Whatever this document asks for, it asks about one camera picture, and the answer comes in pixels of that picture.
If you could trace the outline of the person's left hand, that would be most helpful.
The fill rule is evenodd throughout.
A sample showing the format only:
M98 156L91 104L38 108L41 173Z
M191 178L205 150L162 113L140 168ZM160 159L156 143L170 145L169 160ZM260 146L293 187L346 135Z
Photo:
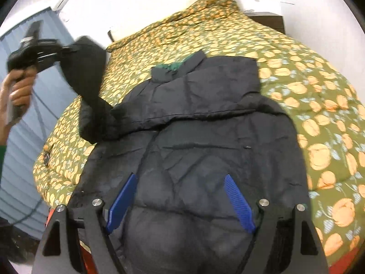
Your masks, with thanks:
M10 130L17 123L7 122L8 106L18 106L21 109L20 117L23 117L30 107L36 76L36 67L30 66L25 70L13 69L4 78L1 84L1 145L7 144Z

